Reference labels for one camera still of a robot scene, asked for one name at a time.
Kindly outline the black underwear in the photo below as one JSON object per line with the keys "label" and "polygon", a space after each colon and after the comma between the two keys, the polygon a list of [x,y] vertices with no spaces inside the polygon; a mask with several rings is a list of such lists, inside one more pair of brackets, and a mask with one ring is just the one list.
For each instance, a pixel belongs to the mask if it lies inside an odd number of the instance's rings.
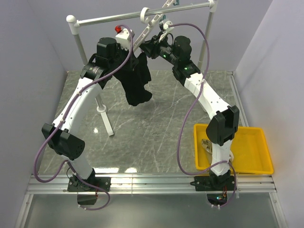
{"label": "black underwear", "polygon": [[114,74],[123,86],[128,104],[132,106],[148,102],[152,98],[152,93],[144,88],[152,80],[147,55],[142,52],[137,59],[139,62],[133,71],[121,69]]}

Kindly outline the white plastic hanger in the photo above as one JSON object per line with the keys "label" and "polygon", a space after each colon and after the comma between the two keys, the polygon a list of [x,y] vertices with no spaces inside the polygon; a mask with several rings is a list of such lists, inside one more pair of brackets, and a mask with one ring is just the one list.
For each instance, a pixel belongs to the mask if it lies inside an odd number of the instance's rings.
{"label": "white plastic hanger", "polygon": [[153,19],[150,19],[150,16],[146,16],[147,11],[149,10],[148,7],[144,7],[140,13],[140,21],[143,24],[146,24],[146,28],[142,31],[142,33],[138,36],[138,38],[133,42],[133,52],[135,52],[140,45],[144,42],[144,40],[147,38],[147,36],[150,34],[150,32],[153,30],[153,28],[157,25],[159,25],[159,23],[162,20],[164,13],[161,14],[156,14],[154,16]]}

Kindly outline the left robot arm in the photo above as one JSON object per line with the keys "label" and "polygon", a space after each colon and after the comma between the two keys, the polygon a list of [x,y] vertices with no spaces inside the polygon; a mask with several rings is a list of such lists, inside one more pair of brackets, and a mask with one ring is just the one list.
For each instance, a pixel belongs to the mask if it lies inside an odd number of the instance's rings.
{"label": "left robot arm", "polygon": [[106,117],[106,107],[100,102],[100,93],[106,82],[123,67],[133,64],[133,38],[101,38],[97,52],[83,67],[72,97],[61,114],[52,124],[44,124],[42,133],[45,141],[41,149],[49,146],[64,158],[72,171],[72,185],[90,191],[99,187],[94,169],[88,164],[83,151],[85,142],[77,137],[82,119],[90,103],[97,102],[97,110]]}

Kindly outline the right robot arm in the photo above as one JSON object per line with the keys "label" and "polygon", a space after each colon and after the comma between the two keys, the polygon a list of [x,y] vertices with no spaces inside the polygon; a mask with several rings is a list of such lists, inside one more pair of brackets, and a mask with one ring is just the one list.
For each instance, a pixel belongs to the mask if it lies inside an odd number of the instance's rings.
{"label": "right robot arm", "polygon": [[151,59],[162,57],[173,65],[173,75],[197,99],[210,118],[206,134],[212,146],[209,184],[219,190],[226,184],[231,172],[228,164],[232,158],[231,144],[238,131],[239,109],[225,102],[203,78],[199,68],[191,60],[190,39],[178,36],[172,44],[166,38],[153,36],[140,45]]}

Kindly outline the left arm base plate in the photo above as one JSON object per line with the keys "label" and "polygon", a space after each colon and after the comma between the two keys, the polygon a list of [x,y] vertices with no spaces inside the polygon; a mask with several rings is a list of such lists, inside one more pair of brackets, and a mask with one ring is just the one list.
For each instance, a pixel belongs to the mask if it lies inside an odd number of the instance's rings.
{"label": "left arm base plate", "polygon": [[76,176],[72,176],[69,180],[67,191],[68,192],[94,192],[99,191],[92,186],[102,188],[106,191],[110,190],[111,178],[110,177],[93,177],[91,179],[84,180],[87,184],[84,184]]}

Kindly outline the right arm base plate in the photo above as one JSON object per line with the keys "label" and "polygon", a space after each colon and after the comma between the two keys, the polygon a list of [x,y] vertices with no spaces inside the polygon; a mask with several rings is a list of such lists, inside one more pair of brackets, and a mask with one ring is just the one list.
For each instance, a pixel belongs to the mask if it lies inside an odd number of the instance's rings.
{"label": "right arm base plate", "polygon": [[190,182],[195,191],[233,191],[236,181],[234,176],[229,176],[224,180],[219,180],[217,176],[195,176],[194,181]]}

